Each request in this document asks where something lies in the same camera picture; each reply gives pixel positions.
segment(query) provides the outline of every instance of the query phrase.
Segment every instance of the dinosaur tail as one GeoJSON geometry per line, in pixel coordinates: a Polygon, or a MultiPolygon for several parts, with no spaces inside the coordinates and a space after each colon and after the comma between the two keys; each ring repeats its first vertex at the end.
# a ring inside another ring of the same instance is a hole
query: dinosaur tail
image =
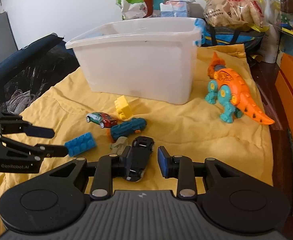
{"type": "Polygon", "coordinates": [[[269,125],[275,123],[274,120],[262,112],[249,93],[241,94],[240,103],[236,107],[252,120],[260,124],[269,125]]]}

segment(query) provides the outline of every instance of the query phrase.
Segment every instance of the dinosaur head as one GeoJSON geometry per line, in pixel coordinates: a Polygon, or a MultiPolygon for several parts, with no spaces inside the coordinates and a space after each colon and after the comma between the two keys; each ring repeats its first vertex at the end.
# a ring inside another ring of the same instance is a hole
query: dinosaur head
{"type": "Polygon", "coordinates": [[[208,66],[208,76],[210,77],[210,79],[214,78],[214,72],[216,71],[216,69],[215,69],[216,65],[225,66],[225,61],[224,61],[224,59],[219,58],[217,53],[214,51],[212,61],[211,61],[210,65],[208,66]]]}

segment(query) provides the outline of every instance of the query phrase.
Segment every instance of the translucent white container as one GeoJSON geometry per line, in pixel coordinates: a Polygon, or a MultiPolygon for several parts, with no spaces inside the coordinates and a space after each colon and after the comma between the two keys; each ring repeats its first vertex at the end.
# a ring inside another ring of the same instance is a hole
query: translucent white container
{"type": "Polygon", "coordinates": [[[66,43],[93,92],[187,102],[196,60],[196,18],[165,17],[109,23],[66,43]]]}

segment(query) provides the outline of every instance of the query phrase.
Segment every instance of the clear plastic bag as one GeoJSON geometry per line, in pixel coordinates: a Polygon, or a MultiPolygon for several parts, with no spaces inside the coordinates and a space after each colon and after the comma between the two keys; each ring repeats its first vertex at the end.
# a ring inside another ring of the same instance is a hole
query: clear plastic bag
{"type": "Polygon", "coordinates": [[[265,0],[205,0],[205,20],[212,26],[266,26],[265,0]]]}

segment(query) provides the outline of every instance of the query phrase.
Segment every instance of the red and green toy car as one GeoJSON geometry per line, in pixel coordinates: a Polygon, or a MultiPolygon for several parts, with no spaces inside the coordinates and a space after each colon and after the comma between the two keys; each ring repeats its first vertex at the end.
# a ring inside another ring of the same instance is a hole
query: red and green toy car
{"type": "Polygon", "coordinates": [[[100,125],[101,128],[111,128],[118,124],[118,119],[102,112],[94,112],[86,115],[87,122],[93,122],[100,125]]]}

